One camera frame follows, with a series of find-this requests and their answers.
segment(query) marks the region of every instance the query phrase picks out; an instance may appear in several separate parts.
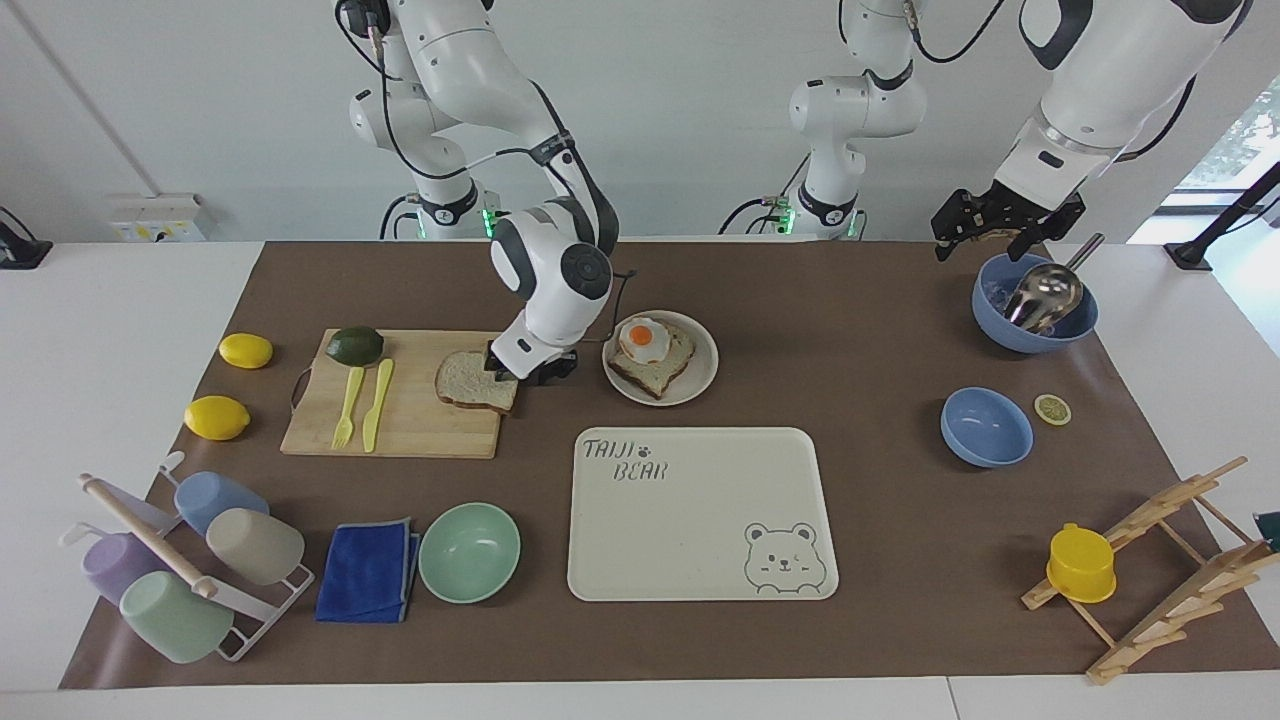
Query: blue cloth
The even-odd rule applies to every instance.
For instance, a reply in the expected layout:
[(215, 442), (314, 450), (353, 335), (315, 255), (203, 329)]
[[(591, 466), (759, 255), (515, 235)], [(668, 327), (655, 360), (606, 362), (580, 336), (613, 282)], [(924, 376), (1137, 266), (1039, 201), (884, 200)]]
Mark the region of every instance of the blue cloth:
[(319, 623), (401, 623), (420, 536), (410, 519), (338, 525), (316, 600)]

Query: egg yolk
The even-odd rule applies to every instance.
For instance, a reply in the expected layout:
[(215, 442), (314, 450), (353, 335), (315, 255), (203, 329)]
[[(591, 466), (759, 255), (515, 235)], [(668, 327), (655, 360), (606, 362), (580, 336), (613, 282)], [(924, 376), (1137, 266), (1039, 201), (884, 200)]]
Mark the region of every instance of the egg yolk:
[(632, 343), (639, 345), (641, 347), (653, 342), (653, 331), (650, 331), (644, 325), (636, 325), (631, 328), (631, 332), (627, 334), (631, 337)]

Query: avocado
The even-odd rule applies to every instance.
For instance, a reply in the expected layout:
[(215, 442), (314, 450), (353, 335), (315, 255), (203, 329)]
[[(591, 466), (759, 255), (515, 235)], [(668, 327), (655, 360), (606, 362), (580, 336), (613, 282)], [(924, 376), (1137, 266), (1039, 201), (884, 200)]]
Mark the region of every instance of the avocado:
[(372, 365), (383, 356), (383, 336), (374, 328), (344, 328), (333, 333), (324, 354), (343, 365)]

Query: yellow cup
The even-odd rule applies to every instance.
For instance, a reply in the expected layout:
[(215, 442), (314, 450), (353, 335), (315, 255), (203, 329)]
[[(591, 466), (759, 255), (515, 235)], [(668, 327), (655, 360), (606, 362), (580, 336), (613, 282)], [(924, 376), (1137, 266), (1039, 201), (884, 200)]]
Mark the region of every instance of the yellow cup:
[(1048, 546), (1048, 582), (1064, 597), (1094, 603), (1116, 592), (1116, 553), (1107, 538), (1068, 523)]

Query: floor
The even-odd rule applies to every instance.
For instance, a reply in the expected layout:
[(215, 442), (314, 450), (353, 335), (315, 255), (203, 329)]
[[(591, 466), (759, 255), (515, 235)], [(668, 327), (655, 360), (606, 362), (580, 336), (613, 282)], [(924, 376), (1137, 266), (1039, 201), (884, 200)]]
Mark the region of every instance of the floor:
[[(1211, 217), (1156, 217), (1147, 220), (1129, 242), (1185, 242), (1212, 220)], [(1271, 350), (1280, 355), (1280, 229), (1260, 220), (1220, 238), (1207, 258), (1226, 293)]]

